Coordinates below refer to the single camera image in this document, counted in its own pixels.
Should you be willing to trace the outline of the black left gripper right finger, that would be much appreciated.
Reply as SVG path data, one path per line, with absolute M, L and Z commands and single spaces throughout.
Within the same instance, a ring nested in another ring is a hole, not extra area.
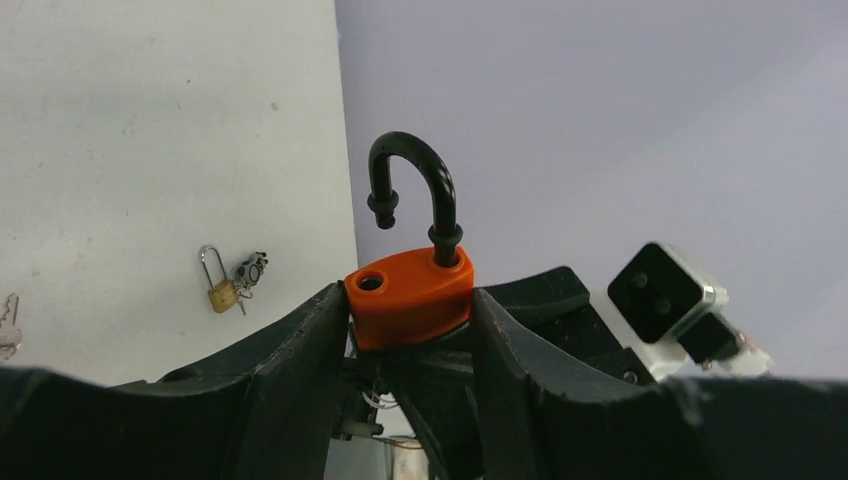
M 476 290 L 474 394 L 488 479 L 843 479 L 847 386 L 596 370 Z

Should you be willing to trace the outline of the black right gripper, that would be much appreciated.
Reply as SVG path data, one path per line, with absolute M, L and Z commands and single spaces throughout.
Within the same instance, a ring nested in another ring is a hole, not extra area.
M 656 382 L 591 306 L 589 290 L 571 268 L 558 266 L 484 290 L 519 324 L 586 365 L 639 386 Z

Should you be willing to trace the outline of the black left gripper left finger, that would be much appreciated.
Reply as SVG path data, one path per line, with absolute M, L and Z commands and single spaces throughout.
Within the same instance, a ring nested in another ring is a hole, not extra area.
M 320 479 L 348 324 L 332 283 L 284 318 L 156 382 L 1 371 L 5 479 Z

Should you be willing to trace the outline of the orange padlock with keys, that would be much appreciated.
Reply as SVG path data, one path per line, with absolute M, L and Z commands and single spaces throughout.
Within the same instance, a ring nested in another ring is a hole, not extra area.
M 428 188 L 431 244 L 381 258 L 345 278 L 353 336 L 364 352 L 423 345 L 457 330 L 470 317 L 475 269 L 460 245 L 464 231 L 457 220 L 454 181 L 435 150 L 411 133 L 384 133 L 370 147 L 367 205 L 375 223 L 383 230 L 396 224 L 394 157 L 409 162 Z

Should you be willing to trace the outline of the yellow padlock with keys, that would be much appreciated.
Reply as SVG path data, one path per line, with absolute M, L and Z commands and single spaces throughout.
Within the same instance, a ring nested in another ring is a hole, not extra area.
M 14 356 L 22 342 L 22 332 L 16 324 L 19 296 L 10 294 L 1 312 L 1 362 L 5 363 Z

